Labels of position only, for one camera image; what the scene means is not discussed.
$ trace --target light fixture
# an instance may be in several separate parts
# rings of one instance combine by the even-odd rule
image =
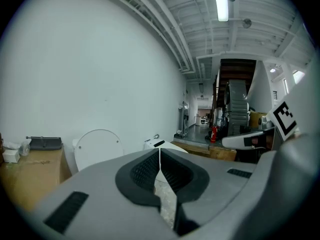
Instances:
[[[199,83],[199,89],[200,89],[200,93],[204,92],[204,84],[203,83]]]
[[[215,0],[218,11],[218,21],[227,22],[229,20],[228,0]]]

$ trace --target toilet seat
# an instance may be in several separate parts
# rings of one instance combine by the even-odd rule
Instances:
[[[96,129],[84,134],[77,142],[74,158],[78,170],[124,155],[120,139],[106,129]]]

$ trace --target red fire extinguisher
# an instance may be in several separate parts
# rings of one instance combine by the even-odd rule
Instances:
[[[211,143],[215,143],[216,142],[216,138],[217,138],[217,127],[213,126],[212,127],[212,133],[211,133]]]

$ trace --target stacked gray bin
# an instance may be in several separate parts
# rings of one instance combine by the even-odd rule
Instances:
[[[240,126],[248,125],[246,81],[229,80],[225,87],[224,104],[229,113],[228,136],[239,135]]]

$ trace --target staircase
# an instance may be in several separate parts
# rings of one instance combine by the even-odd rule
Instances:
[[[216,107],[225,106],[225,89],[230,79],[245,80],[248,94],[256,68],[256,60],[249,59],[222,59],[220,61],[219,88]]]

